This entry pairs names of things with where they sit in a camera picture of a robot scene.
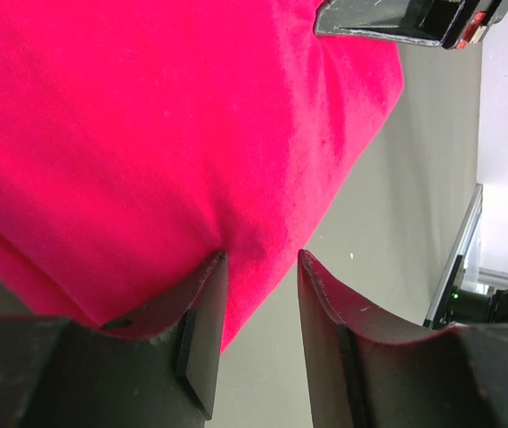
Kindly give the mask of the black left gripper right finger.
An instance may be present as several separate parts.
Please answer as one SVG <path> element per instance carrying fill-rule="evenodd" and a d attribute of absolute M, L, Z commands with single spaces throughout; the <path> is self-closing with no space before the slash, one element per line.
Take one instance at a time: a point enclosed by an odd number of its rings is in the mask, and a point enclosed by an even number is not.
<path fill-rule="evenodd" d="M 508 324 L 434 331 L 298 255 L 299 313 L 316 427 L 508 427 Z"/>

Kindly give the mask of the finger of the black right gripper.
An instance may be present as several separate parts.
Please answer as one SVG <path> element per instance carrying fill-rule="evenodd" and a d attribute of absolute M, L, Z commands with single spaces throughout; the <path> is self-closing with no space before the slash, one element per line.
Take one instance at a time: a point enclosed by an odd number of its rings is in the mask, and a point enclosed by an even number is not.
<path fill-rule="evenodd" d="M 314 34 L 441 46 L 441 37 L 421 29 L 431 5 L 431 1 L 415 0 L 324 1 L 316 11 Z"/>

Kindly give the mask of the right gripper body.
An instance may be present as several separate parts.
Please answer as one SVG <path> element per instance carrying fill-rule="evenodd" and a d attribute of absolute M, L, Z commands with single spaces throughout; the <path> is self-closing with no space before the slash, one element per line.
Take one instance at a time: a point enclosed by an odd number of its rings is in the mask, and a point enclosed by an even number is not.
<path fill-rule="evenodd" d="M 444 49 L 464 49 L 481 42 L 508 13 L 508 0 L 434 1 L 427 14 L 427 34 Z"/>

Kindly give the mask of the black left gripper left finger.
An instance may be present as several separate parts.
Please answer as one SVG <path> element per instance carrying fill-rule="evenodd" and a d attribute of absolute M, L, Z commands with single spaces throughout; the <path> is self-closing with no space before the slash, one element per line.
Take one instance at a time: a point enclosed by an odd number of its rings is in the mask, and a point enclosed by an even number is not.
<path fill-rule="evenodd" d="M 228 289 L 215 253 L 94 330 L 0 315 L 0 427 L 202 427 L 213 415 Z"/>

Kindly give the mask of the pink t shirt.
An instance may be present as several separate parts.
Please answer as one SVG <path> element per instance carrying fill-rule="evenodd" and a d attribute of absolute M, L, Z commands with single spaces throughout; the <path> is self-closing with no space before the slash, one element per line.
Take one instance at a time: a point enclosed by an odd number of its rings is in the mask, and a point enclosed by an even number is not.
<path fill-rule="evenodd" d="M 0 1 L 0 281 L 97 327 L 224 251 L 230 344 L 404 87 L 315 1 Z"/>

